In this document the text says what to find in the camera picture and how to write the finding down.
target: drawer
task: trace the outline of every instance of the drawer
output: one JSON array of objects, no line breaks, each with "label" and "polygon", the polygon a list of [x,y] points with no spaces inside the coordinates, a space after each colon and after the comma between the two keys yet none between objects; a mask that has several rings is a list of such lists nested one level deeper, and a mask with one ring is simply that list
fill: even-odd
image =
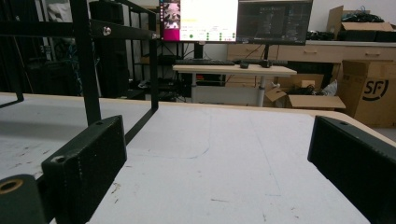
[{"label": "drawer", "polygon": [[[270,47],[268,53],[268,59],[276,60],[278,45]],[[264,45],[252,45],[252,44],[231,44],[227,48],[227,60],[250,58],[260,59],[263,55]]]},{"label": "drawer", "polygon": [[396,60],[396,48],[346,47],[344,59]]},{"label": "drawer", "polygon": [[280,61],[340,63],[344,46],[279,46],[277,59]]}]

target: table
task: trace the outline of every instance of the table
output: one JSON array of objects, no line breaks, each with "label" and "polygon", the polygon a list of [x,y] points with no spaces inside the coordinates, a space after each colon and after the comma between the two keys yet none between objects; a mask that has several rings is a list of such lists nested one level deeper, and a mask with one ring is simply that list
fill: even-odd
[{"label": "table", "polygon": [[[0,103],[12,94],[0,94]],[[40,162],[84,129],[82,98],[26,94],[0,110],[0,178],[39,177]],[[149,102],[100,99],[124,128]],[[369,223],[307,161],[315,115],[332,111],[161,103],[90,223]]]},{"label": "table", "polygon": [[[250,64],[248,69],[239,65],[174,65],[173,70],[179,73],[191,73],[191,101],[197,103],[235,103],[256,104],[262,107],[267,77],[289,77],[297,72],[282,66],[263,68],[258,64]],[[212,86],[197,86],[197,74],[240,75],[247,77],[260,77],[260,87],[255,88],[227,88]]]}]

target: screw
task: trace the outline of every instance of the screw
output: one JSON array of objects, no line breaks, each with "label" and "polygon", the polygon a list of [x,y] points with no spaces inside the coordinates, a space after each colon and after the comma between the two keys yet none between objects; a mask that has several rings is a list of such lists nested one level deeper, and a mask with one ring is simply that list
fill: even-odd
[{"label": "screw", "polygon": [[103,35],[110,35],[110,34],[111,34],[111,28],[105,26],[105,27],[103,28]]}]

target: keyboard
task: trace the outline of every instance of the keyboard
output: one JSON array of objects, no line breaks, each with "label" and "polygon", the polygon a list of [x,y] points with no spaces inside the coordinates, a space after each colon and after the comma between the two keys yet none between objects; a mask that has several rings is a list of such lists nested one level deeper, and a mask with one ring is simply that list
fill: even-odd
[{"label": "keyboard", "polygon": [[179,65],[235,65],[229,60],[211,60],[211,59],[183,59],[176,60]]},{"label": "keyboard", "polygon": [[[244,63],[251,63],[251,64],[259,64],[262,59],[234,59],[233,63],[240,64],[241,62]],[[287,65],[288,61],[280,61],[280,60],[268,60],[272,63],[272,65]]]}]

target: monitor screen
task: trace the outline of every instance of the monitor screen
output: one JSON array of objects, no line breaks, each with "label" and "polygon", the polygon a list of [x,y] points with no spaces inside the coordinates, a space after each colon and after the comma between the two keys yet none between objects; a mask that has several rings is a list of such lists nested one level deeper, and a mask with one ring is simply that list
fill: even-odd
[{"label": "monitor screen", "polygon": [[304,45],[313,0],[239,0],[236,41]]},{"label": "monitor screen", "polygon": [[235,42],[238,0],[160,0],[161,40]]}]

